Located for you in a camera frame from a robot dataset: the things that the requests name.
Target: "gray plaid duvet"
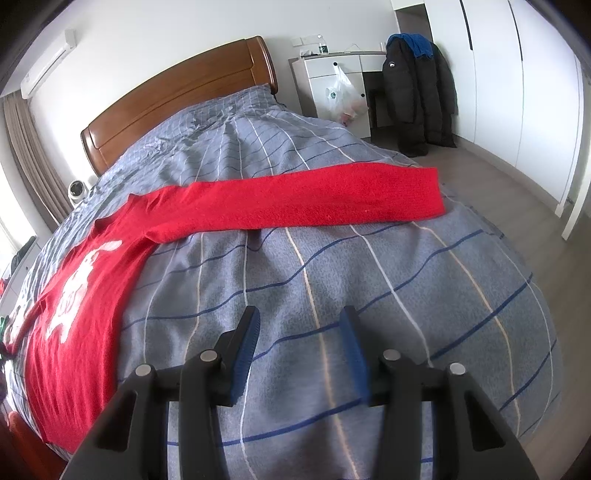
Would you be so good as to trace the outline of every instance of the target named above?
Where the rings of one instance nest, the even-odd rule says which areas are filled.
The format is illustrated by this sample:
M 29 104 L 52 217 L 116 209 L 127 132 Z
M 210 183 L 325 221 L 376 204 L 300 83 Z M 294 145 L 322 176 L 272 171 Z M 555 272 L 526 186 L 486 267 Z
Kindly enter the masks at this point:
M 130 193 L 353 161 L 415 167 L 339 124 L 286 110 L 267 86 L 186 108 L 105 173 L 43 249 L 18 304 L 32 305 L 92 222 Z M 219 409 L 230 477 L 365 479 L 383 410 L 361 404 L 349 374 L 337 320 L 352 304 L 416 362 L 465 364 L 526 439 L 560 395 L 548 307 L 503 235 L 444 195 L 447 213 L 424 222 L 197 232 L 160 246 L 124 314 L 118 382 L 143 362 L 159 369 L 182 364 L 255 305 L 261 334 L 245 394 L 234 408 Z M 25 348 L 26 340 L 7 364 L 8 398 L 35 428 L 22 377 Z M 424 404 L 424 479 L 432 472 L 430 415 Z M 172 404 L 170 478 L 179 477 L 176 421 Z

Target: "metal screw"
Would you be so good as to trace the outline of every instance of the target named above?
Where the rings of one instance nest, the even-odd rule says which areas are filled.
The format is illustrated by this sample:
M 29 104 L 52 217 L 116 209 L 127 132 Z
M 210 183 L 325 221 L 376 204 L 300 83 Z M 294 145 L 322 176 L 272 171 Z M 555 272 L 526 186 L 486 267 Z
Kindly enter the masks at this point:
M 462 364 L 455 362 L 449 366 L 449 371 L 453 375 L 463 375 L 466 373 L 466 367 L 464 367 Z
M 217 352 L 215 350 L 205 350 L 201 352 L 199 358 L 202 362 L 213 362 L 217 358 Z
M 389 348 L 388 350 L 384 350 L 384 353 L 382 353 L 382 355 L 384 356 L 384 358 L 386 360 L 390 360 L 391 362 L 395 362 L 396 360 L 400 360 L 400 357 L 402 355 L 400 355 L 400 352 L 398 350 L 394 350 L 392 348 Z
M 141 364 L 135 368 L 135 374 L 138 377 L 145 377 L 152 371 L 152 367 L 148 364 Z

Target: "red sweater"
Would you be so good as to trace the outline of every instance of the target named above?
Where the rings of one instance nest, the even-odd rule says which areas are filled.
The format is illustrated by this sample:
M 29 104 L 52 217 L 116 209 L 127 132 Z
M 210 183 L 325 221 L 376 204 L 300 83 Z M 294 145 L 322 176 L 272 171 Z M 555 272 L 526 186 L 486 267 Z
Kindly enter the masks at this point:
M 116 389 L 121 317 L 158 244 L 204 231 L 421 220 L 442 215 L 434 168 L 350 164 L 197 182 L 130 195 L 88 237 L 12 332 L 28 340 L 25 384 L 45 442 L 74 452 Z

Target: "bottle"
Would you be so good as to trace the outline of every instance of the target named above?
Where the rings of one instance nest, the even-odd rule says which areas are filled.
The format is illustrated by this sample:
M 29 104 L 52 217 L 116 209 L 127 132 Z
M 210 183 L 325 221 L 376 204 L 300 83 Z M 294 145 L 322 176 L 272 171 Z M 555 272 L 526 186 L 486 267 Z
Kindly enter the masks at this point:
M 324 37 L 322 35 L 318 35 L 318 53 L 320 55 L 327 54 L 329 52 L 329 48 L 324 41 Z

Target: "bed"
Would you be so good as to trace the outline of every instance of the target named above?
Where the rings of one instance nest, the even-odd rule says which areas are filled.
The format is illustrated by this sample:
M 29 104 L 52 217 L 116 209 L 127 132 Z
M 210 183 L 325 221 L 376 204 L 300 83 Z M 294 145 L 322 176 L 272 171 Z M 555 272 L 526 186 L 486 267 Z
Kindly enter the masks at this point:
M 254 37 L 171 67 L 99 115 L 81 134 L 99 181 L 43 248 L 15 317 L 93 221 L 131 193 L 357 161 L 416 167 L 342 125 L 290 112 L 277 91 L 265 43 Z M 256 305 L 261 334 L 245 394 L 218 413 L 230 478 L 368 478 L 382 410 L 361 405 L 346 366 L 337 320 L 352 304 L 416 362 L 466 365 L 527 441 L 560 399 L 550 313 L 502 232 L 441 191 L 447 213 L 433 220 L 197 232 L 158 247 L 124 313 L 116 381 L 144 362 L 182 364 L 234 328 L 246 304 Z M 9 400 L 35 429 L 26 350 L 25 339 L 7 363 Z M 176 420 L 171 404 L 170 478 L 179 476 Z M 425 403 L 423 479 L 432 476 L 432 440 Z

